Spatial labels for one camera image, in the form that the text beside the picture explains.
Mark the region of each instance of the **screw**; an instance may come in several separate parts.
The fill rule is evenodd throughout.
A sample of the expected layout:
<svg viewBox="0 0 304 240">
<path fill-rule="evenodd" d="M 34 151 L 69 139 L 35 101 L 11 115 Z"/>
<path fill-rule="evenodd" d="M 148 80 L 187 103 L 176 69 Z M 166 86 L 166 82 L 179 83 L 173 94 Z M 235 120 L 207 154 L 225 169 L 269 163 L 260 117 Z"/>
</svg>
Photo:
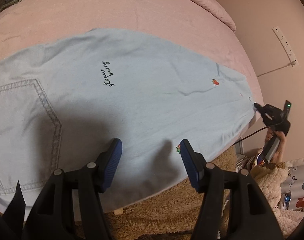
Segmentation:
<svg viewBox="0 0 304 240">
<path fill-rule="evenodd" d="M 87 167 L 89 169 L 93 169 L 95 166 L 96 166 L 96 163 L 94 163 L 94 162 L 90 162 L 90 163 L 87 164 Z"/>
<path fill-rule="evenodd" d="M 122 215 L 123 214 L 123 208 L 119 208 L 119 209 L 113 211 L 113 214 L 115 214 L 117 216 Z"/>
<path fill-rule="evenodd" d="M 56 169 L 53 174 L 54 175 L 60 175 L 62 173 L 62 170 L 61 169 Z"/>
<path fill-rule="evenodd" d="M 213 163 L 207 163 L 206 165 L 205 165 L 205 167 L 207 167 L 208 169 L 214 169 L 215 168 L 215 165 L 213 164 Z"/>
<path fill-rule="evenodd" d="M 248 170 L 242 169 L 242 170 L 240 171 L 240 173 L 241 173 L 242 175 L 244 175 L 244 176 L 247 176 L 247 175 L 248 175 Z"/>
</svg>

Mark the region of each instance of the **blue gripper pad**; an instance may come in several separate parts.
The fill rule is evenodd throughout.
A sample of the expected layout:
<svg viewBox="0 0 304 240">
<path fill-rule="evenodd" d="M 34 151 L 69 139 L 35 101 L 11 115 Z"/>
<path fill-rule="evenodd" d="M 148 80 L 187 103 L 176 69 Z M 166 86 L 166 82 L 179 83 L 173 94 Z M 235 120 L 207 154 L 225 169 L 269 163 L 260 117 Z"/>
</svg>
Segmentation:
<svg viewBox="0 0 304 240">
<path fill-rule="evenodd" d="M 122 142 L 120 139 L 114 139 L 107 152 L 100 154 L 102 158 L 99 163 L 99 172 L 103 174 L 101 189 L 105 191 L 112 184 L 116 168 L 122 155 Z"/>
<path fill-rule="evenodd" d="M 194 152 L 188 140 L 184 139 L 181 141 L 180 153 L 188 177 L 190 179 L 191 186 L 195 188 L 196 191 L 198 191 L 200 188 L 199 185 L 200 173 L 204 174 L 204 168 L 202 164 L 199 162 L 196 153 Z"/>
</svg>

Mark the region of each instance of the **pink wall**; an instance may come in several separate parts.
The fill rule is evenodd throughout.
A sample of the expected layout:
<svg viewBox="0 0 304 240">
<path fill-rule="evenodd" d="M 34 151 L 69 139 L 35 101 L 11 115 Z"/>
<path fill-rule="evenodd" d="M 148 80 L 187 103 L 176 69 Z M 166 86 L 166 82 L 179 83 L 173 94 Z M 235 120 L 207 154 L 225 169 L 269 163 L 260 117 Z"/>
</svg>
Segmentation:
<svg viewBox="0 0 304 240">
<path fill-rule="evenodd" d="M 236 23 L 256 75 L 282 67 L 289 59 L 272 28 L 279 26 L 293 48 L 298 66 L 258 78 L 264 103 L 283 107 L 293 103 L 285 161 L 304 157 L 304 6 L 300 0 L 218 0 Z M 245 135 L 263 127 L 259 120 Z M 263 146 L 265 131 L 244 141 L 245 152 Z"/>
</svg>

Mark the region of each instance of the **pillow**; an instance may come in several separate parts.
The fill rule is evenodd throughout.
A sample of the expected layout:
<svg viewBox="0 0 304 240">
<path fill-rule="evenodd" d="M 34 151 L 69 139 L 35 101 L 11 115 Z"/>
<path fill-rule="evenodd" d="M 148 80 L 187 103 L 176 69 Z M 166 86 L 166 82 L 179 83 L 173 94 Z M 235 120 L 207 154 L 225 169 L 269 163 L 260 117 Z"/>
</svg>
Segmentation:
<svg viewBox="0 0 304 240">
<path fill-rule="evenodd" d="M 281 188 L 282 194 L 291 192 L 291 202 L 288 209 L 304 208 L 304 165 L 289 168 L 288 177 L 281 183 Z"/>
<path fill-rule="evenodd" d="M 298 167 L 304 165 L 304 158 L 285 162 L 288 167 Z"/>
</svg>

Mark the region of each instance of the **black cable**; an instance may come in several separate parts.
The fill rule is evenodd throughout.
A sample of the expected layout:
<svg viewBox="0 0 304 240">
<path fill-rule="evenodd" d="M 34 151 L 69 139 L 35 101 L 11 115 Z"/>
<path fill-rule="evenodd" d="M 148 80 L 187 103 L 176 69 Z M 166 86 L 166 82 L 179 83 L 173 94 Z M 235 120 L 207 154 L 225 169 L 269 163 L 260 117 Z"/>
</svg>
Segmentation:
<svg viewBox="0 0 304 240">
<path fill-rule="evenodd" d="M 245 139 L 247 139 L 248 137 L 251 137 L 252 135 L 254 135 L 254 134 L 256 134 L 256 133 L 258 133 L 258 132 L 260 132 L 260 131 L 262 131 L 262 130 L 264 130 L 264 129 L 266 129 L 266 128 L 270 128 L 270 127 L 272 127 L 272 126 L 276 126 L 276 125 L 279 125 L 279 124 L 281 124 L 281 123 L 283 123 L 283 121 L 280 122 L 280 123 L 277 123 L 277 124 L 273 124 L 273 125 L 270 125 L 270 126 L 263 127 L 263 128 L 261 128 L 261 129 L 257 130 L 256 132 L 254 132 L 254 133 L 248 135 L 247 137 L 242 138 L 241 140 L 236 141 L 235 143 L 232 144 L 232 146 L 235 145 L 235 144 L 237 144 L 237 143 L 239 143 L 239 142 L 241 142 L 241 141 L 243 141 L 243 140 L 245 140 Z"/>
</svg>

